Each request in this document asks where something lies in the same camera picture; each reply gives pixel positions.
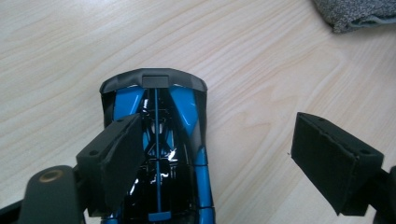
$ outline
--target gray towel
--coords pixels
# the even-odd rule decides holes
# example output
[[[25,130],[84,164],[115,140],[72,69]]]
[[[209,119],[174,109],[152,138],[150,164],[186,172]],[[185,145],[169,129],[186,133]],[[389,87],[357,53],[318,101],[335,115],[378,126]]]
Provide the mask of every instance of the gray towel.
[[[396,0],[314,0],[335,33],[396,22]]]

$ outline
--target blue toy car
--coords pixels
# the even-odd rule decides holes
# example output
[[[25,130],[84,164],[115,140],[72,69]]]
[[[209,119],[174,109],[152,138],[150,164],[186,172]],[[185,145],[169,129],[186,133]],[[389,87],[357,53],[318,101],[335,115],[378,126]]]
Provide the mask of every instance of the blue toy car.
[[[174,69],[138,69],[103,83],[105,127],[140,114],[145,161],[119,211],[102,223],[215,223],[206,91],[200,78]]]

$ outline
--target black mount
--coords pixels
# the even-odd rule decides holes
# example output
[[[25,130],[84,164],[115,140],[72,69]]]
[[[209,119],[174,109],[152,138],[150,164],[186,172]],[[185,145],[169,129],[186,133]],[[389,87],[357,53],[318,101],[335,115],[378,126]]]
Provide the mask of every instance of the black mount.
[[[144,161],[139,114],[108,125],[77,155],[78,165],[54,166],[34,175],[24,199],[0,210],[0,223],[85,223],[120,206]]]
[[[332,205],[337,215],[396,223],[396,166],[381,169],[384,155],[326,119],[298,113],[291,157]]]

